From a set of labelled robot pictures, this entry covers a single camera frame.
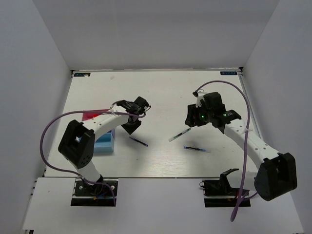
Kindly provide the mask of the purple ink pen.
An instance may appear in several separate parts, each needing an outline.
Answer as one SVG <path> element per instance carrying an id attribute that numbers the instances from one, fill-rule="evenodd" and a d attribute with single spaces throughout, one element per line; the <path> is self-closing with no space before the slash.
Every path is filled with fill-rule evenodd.
<path id="1" fill-rule="evenodd" d="M 148 144 L 147 143 L 144 143 L 144 142 L 142 142 L 142 141 L 140 141 L 140 140 L 138 140 L 138 139 L 136 139 L 136 138 L 133 138 L 133 137 L 129 137 L 131 140 L 133 140 L 133 141 L 135 141 L 135 142 L 137 142 L 137 143 L 139 143 L 139 144 L 142 144 L 143 146 L 145 146 L 145 147 L 148 147 Z"/>

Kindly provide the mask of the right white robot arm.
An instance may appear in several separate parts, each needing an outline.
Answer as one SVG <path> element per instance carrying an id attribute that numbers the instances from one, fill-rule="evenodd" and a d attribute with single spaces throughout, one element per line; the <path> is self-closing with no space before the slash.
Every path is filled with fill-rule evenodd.
<path id="1" fill-rule="evenodd" d="M 255 191 L 270 201 L 297 188 L 296 162 L 290 153 L 280 153 L 249 130 L 236 111 L 226 110 L 218 92 L 193 95 L 196 103 L 188 105 L 185 124 L 212 124 L 246 152 L 256 166 L 256 173 L 244 174 L 245 190 Z"/>

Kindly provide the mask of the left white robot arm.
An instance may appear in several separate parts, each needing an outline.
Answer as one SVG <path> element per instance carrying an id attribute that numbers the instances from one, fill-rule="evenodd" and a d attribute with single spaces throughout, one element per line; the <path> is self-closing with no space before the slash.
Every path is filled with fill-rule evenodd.
<path id="1" fill-rule="evenodd" d="M 92 119 L 83 122 L 72 120 L 67 125 L 58 151 L 75 167 L 78 176 L 87 182 L 86 189 L 91 194 L 97 195 L 103 189 L 101 174 L 92 162 L 95 142 L 118 126 L 131 135 L 150 108 L 147 100 L 138 96 L 135 101 L 116 101 L 109 110 L 101 111 Z"/>

